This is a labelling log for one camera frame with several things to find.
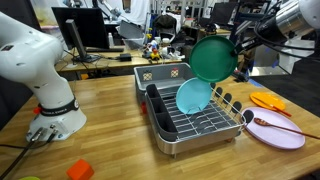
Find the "gray plastic tray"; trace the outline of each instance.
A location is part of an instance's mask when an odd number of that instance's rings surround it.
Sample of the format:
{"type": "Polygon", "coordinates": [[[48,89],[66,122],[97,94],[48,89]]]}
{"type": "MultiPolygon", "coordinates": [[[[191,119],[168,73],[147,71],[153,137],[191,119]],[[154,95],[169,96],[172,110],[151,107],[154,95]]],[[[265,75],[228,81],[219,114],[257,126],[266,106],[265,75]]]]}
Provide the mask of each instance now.
{"type": "Polygon", "coordinates": [[[178,89],[185,81],[194,78],[187,63],[141,66],[134,68],[136,94],[140,104],[145,102],[146,87],[155,84],[157,89],[178,89]]]}

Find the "dish rack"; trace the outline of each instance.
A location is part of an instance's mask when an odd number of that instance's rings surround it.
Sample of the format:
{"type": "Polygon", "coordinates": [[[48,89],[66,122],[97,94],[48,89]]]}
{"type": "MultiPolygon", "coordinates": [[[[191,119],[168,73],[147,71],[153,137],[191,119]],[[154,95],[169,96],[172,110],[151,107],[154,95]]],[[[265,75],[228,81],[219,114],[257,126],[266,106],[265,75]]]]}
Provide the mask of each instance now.
{"type": "Polygon", "coordinates": [[[215,142],[231,141],[240,135],[245,124],[240,113],[241,103],[231,104],[231,98],[222,97],[212,88],[212,97],[206,108],[187,115],[177,108],[175,96],[178,89],[179,86],[158,90],[155,84],[146,88],[148,116],[163,153],[176,156],[215,142]]]}

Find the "wooden spoon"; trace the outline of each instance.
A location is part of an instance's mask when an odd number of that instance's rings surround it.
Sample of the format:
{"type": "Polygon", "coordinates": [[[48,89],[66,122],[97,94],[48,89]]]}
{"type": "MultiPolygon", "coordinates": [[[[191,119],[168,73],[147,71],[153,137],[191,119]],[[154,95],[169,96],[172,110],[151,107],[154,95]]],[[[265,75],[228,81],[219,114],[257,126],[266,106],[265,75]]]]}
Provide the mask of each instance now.
{"type": "Polygon", "coordinates": [[[301,134],[301,135],[304,135],[304,136],[308,136],[308,137],[311,137],[311,138],[320,139],[320,137],[317,137],[317,136],[314,136],[314,135],[311,135],[311,134],[306,134],[306,133],[299,132],[299,131],[296,131],[296,130],[293,130],[293,129],[288,129],[288,128],[285,128],[285,127],[281,127],[281,126],[270,124],[267,121],[262,120],[260,118],[254,118],[254,122],[256,124],[258,124],[258,125],[261,125],[261,126],[272,126],[272,127],[280,128],[280,129],[283,129],[283,130],[291,131],[291,132],[294,132],[294,133],[297,133],[297,134],[301,134]]]}

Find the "orange block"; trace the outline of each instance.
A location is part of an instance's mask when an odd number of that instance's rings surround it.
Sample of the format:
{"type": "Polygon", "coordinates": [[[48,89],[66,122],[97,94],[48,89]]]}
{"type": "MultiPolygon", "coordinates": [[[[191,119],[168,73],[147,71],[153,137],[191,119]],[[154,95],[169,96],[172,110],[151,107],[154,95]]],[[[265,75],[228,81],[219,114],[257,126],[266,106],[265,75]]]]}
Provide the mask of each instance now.
{"type": "Polygon", "coordinates": [[[68,169],[67,174],[72,180],[88,180],[93,175],[93,169],[85,160],[78,160],[71,168],[68,169]]]}

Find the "pink plate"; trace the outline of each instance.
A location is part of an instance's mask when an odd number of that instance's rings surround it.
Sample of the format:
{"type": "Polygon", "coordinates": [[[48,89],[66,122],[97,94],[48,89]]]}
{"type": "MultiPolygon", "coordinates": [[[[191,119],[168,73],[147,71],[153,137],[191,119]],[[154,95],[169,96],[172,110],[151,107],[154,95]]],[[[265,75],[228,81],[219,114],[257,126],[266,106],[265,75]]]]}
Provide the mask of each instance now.
{"type": "MultiPolygon", "coordinates": [[[[260,107],[246,108],[242,111],[242,113],[244,113],[246,110],[251,110],[254,114],[254,117],[263,119],[271,124],[301,132],[301,129],[297,125],[279,113],[260,107]]],[[[276,148],[298,149],[305,143],[305,137],[303,135],[276,127],[260,126],[253,120],[247,125],[246,128],[254,137],[276,148]]]]}

